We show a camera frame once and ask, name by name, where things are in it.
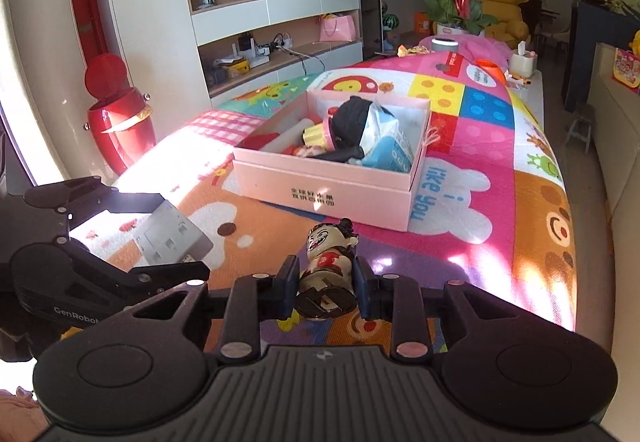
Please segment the small cartoon boy figurine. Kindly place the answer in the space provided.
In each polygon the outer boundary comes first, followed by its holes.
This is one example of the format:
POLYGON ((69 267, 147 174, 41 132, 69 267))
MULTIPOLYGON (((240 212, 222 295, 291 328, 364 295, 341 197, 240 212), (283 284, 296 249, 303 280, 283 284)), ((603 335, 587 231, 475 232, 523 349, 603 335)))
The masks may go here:
POLYGON ((358 235, 352 220, 315 225, 307 236, 306 269, 299 277, 295 310, 306 320, 340 318, 357 307, 352 287, 358 235))

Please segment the white power strip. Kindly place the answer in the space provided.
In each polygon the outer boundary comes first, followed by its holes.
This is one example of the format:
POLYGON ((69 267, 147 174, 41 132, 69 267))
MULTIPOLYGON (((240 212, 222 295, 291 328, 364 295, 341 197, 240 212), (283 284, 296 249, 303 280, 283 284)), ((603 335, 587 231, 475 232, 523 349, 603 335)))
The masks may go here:
POLYGON ((136 228, 134 242, 151 266, 201 261, 214 246, 170 202, 163 202, 136 228))

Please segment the blue and white tissue pack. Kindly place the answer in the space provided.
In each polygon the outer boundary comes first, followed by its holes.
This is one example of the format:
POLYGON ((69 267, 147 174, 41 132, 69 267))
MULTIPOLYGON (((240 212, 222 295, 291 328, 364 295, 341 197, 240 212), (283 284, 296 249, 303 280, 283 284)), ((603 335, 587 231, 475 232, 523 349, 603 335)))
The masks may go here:
POLYGON ((398 173, 411 171, 414 154, 404 127, 377 102, 369 106, 359 146, 363 151, 363 167, 398 173))

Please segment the red and white foam rocket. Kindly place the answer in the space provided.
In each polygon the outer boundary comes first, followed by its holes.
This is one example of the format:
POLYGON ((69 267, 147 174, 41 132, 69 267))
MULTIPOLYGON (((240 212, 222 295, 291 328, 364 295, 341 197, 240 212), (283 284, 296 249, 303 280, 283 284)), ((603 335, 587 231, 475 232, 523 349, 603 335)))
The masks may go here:
POLYGON ((314 125, 309 118, 301 119, 293 127, 282 132, 270 132, 249 136, 242 143, 248 150, 260 150, 266 153, 282 154, 288 148, 303 144, 303 132, 314 125))

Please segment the pink and yellow toy clock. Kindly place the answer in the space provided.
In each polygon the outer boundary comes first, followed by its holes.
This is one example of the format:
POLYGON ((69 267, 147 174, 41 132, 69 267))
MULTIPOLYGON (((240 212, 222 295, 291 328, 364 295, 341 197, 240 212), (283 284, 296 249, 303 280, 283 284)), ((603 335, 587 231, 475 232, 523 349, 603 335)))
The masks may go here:
POLYGON ((320 124, 306 128, 303 132, 303 142, 308 147, 322 147, 326 152, 335 150, 332 117, 326 117, 320 124))

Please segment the black plush cat toy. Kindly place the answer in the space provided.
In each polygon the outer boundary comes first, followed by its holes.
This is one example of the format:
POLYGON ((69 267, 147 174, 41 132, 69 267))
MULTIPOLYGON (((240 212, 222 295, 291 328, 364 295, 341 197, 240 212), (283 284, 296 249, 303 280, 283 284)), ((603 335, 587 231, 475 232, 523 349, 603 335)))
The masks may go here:
POLYGON ((372 102, 352 95, 331 118, 331 132, 338 150, 358 146, 372 102))

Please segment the white bottle with red cap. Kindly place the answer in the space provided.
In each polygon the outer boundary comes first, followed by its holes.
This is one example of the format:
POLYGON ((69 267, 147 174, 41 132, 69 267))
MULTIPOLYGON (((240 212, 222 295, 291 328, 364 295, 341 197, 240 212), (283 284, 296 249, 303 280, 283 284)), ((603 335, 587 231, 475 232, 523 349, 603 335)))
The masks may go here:
POLYGON ((318 145, 311 145, 311 146, 303 145, 303 146, 296 146, 294 148, 294 150, 292 150, 291 155, 292 156, 296 156, 296 157, 300 157, 300 158, 313 158, 313 157, 318 157, 319 155, 322 155, 325 152, 326 152, 326 150, 322 146, 318 146, 318 145))

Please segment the red trash can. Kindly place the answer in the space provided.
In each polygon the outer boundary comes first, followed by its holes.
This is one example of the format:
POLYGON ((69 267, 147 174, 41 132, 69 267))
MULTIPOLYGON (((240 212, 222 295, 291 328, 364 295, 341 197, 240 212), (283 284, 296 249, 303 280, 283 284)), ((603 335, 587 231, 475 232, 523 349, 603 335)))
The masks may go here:
POLYGON ((129 83, 125 62, 115 54, 93 58, 85 87, 96 100, 88 110, 88 128, 114 173, 121 176, 156 145, 152 107, 129 83))

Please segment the colourful cartoon play mat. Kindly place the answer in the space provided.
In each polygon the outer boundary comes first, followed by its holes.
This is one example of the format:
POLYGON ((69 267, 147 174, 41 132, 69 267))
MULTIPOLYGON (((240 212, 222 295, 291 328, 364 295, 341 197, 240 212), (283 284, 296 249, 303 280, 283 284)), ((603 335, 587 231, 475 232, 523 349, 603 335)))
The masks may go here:
POLYGON ((160 193, 207 237, 213 288, 303 256, 352 220, 378 275, 463 280, 564 328, 576 315, 573 220, 540 122, 473 52, 407 55, 272 84, 163 139, 116 185, 160 193), (360 101, 399 121, 361 160, 324 162, 303 131, 360 101))

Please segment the pink cardboard gift box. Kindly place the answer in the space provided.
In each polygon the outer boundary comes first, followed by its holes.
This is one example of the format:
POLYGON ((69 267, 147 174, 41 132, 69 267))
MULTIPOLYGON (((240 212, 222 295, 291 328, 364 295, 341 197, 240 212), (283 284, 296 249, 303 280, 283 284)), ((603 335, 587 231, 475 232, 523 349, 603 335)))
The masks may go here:
POLYGON ((325 117, 349 97, 348 92, 309 89, 261 124, 250 135, 253 139, 275 133, 283 142, 275 152, 254 150, 245 142, 234 148, 240 192, 263 202, 406 232, 426 152, 429 100, 390 93, 361 95, 399 120, 413 152, 407 173, 365 167, 359 160, 336 162, 285 151, 302 142, 302 125, 310 118, 325 117))

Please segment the white tv cabinet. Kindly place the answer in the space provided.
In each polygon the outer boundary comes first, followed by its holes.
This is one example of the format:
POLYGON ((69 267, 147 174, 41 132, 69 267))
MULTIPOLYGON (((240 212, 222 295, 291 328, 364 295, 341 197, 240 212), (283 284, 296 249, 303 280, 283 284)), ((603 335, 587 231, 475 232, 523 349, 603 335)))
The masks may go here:
POLYGON ((127 64, 129 78, 151 98, 157 136, 246 90, 282 82, 305 68, 320 72, 362 58, 359 36, 342 42, 320 39, 322 15, 360 17, 360 0, 100 0, 108 44, 127 64), (267 43, 283 32, 292 54, 278 51, 266 64, 218 87, 205 72, 229 55, 240 35, 267 43))

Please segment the small wooden stool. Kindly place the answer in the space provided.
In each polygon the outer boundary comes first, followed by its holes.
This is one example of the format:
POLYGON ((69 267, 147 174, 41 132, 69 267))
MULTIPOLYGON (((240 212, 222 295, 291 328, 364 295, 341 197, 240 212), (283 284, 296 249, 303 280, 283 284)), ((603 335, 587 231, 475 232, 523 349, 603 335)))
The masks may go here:
POLYGON ((572 113, 572 121, 568 127, 564 144, 567 145, 570 140, 576 139, 584 143, 584 152, 588 154, 592 141, 592 129, 595 122, 596 116, 594 116, 594 108, 590 104, 584 103, 577 106, 572 113))

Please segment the white tissue holder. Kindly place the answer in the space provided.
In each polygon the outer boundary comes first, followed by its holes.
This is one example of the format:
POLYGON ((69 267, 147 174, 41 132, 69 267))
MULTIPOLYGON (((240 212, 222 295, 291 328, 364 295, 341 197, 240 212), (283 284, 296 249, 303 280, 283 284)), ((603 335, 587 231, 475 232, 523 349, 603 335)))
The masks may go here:
POLYGON ((509 60, 509 72, 512 77, 529 79, 537 69, 538 54, 527 49, 527 43, 520 41, 509 60))

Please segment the pink gift bag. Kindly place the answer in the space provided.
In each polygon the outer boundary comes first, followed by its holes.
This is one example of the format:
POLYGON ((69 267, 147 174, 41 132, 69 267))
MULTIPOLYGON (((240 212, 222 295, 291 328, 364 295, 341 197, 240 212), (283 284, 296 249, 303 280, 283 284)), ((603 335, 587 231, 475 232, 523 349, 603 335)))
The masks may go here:
POLYGON ((351 15, 329 14, 320 18, 319 40, 321 42, 353 42, 357 40, 357 29, 351 15))

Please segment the beige sofa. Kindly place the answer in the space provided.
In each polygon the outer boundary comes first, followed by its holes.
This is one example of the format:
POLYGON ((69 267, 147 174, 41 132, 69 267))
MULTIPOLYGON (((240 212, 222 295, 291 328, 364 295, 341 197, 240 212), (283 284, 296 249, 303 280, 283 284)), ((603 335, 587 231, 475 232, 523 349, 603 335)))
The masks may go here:
POLYGON ((633 441, 639 439, 639 95, 614 80, 614 54, 614 46, 596 46, 588 103, 596 114, 593 139, 611 210, 615 266, 618 388, 604 424, 633 441))

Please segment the yellow stuffed bear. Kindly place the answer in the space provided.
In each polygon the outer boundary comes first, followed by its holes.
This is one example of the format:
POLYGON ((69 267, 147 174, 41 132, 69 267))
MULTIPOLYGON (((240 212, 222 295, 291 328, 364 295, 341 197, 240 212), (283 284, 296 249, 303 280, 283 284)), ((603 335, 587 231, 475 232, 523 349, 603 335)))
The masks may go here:
POLYGON ((483 13, 495 17, 484 29, 484 36, 516 49, 521 41, 529 43, 529 29, 523 20, 521 4, 528 0, 482 0, 483 13))

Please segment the colourful gift bag on sofa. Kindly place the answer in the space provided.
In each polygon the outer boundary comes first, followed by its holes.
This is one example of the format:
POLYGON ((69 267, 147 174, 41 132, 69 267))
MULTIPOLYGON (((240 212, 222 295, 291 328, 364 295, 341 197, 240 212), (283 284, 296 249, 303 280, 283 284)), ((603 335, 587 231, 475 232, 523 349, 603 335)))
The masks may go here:
POLYGON ((612 67, 614 80, 634 93, 640 87, 640 61, 631 52, 616 48, 612 67))

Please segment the yellow backpack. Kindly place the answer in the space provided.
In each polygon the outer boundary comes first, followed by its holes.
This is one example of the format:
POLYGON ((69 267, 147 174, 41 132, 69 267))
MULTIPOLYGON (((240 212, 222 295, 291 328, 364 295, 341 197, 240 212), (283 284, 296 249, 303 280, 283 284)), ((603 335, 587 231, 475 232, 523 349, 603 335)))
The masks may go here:
POLYGON ((631 43, 629 43, 629 46, 631 48, 632 53, 637 58, 640 58, 640 30, 636 32, 636 34, 634 35, 634 40, 632 40, 631 43))

